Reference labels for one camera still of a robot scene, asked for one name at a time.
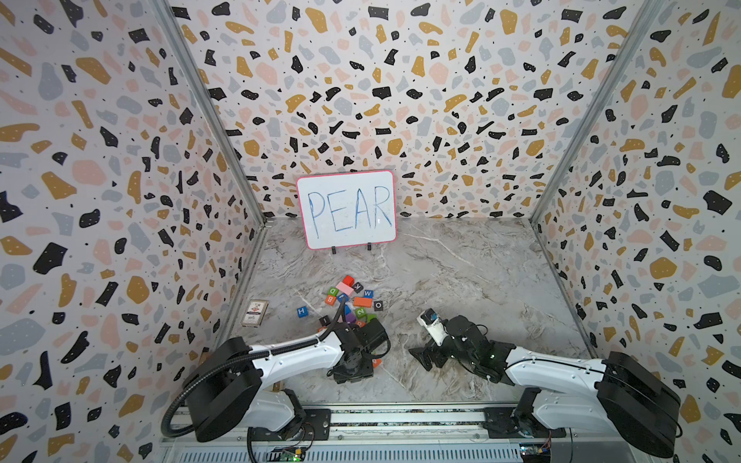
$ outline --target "patterned wall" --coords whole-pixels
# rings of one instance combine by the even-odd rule
[[[152,461],[250,249],[148,8],[0,3],[0,460]]]
[[[740,8],[666,2],[538,224],[592,345],[682,398],[676,462],[741,461]]]
[[[391,169],[403,216],[529,216],[639,0],[173,0],[268,216]]]

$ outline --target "red whiteboard border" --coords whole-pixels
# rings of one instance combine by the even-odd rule
[[[391,174],[391,180],[393,181],[393,239],[388,240],[387,242],[379,242],[379,243],[390,243],[392,241],[396,241],[396,237],[399,234],[399,229],[397,228],[399,225],[399,221],[396,220],[396,177],[393,175],[393,172],[389,169],[385,170],[363,170],[362,172],[338,172],[338,173],[323,173],[316,176],[303,176],[296,179],[296,195],[299,197],[299,210],[303,211],[303,207],[301,207],[301,192],[299,192],[299,180],[301,179],[316,179],[319,177],[334,177],[334,176],[351,176],[358,173],[372,173],[372,172],[388,172]],[[309,238],[306,236],[306,218],[304,217],[303,213],[301,214],[301,221],[304,224],[304,239],[306,239],[306,247],[308,247],[311,250],[321,250],[321,249],[330,249],[331,247],[311,247],[309,246]],[[365,246],[367,243],[358,243],[358,244],[348,244],[346,246],[337,246],[337,247],[352,247],[352,246]]]

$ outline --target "pink block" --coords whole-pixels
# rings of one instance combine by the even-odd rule
[[[345,283],[342,282],[335,284],[334,287],[347,294],[348,296],[353,292],[353,288],[347,286]]]

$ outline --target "orange block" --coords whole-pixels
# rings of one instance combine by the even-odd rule
[[[353,299],[353,305],[356,307],[371,307],[373,305],[373,299],[367,297],[356,297]]]

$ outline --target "metal corner post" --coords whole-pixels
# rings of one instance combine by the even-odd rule
[[[530,217],[531,224],[538,223],[548,209],[551,199],[556,195],[556,191],[558,191],[558,185],[565,178],[568,168],[579,154],[579,150],[589,136],[590,130],[592,130],[594,123],[599,119],[599,115],[602,114],[602,109],[607,105],[612,93],[615,91],[622,74],[625,72],[625,68],[633,60],[633,56],[635,56],[641,42],[643,42],[648,30],[654,23],[654,19],[658,16],[662,5],[662,0],[645,0],[638,10],[633,24],[631,24],[631,28],[628,31],[628,37],[622,43],[617,53],[615,62],[610,67],[605,80],[599,86],[599,89],[597,89],[597,94],[587,108],[584,119],[582,119],[581,124],[576,129],[574,136],[571,137],[564,156],[556,166],[555,172],[545,187],[545,191],[540,196],[533,215]]]
[[[211,97],[208,95],[208,90],[201,80],[196,62],[190,54],[190,48],[185,43],[185,37],[180,33],[180,27],[178,27],[177,20],[175,20],[172,7],[167,0],[149,0],[149,2],[152,5],[158,23],[162,26],[162,29],[165,32],[167,42],[172,47],[173,55],[178,60],[178,63],[180,63],[180,68],[185,75],[185,80],[190,85],[193,97],[201,108],[206,122],[211,126],[213,136],[216,138],[216,143],[218,144],[219,149],[224,153],[224,158],[227,161],[229,169],[234,175],[234,181],[237,183],[237,187],[245,197],[247,208],[254,217],[259,218],[258,222],[262,229],[265,226],[265,215],[260,210],[257,199],[250,188],[250,183],[247,181],[247,177],[242,171],[242,166],[236,158],[234,148],[227,137],[226,130],[222,125],[219,114],[216,113],[216,109],[211,104]]]

